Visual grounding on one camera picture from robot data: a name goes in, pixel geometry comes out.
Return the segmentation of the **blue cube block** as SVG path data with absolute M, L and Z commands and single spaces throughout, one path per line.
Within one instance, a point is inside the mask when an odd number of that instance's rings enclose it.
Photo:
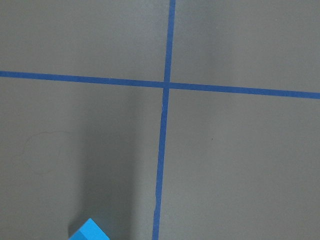
M 89 218 L 69 240 L 110 240 L 105 232 Z

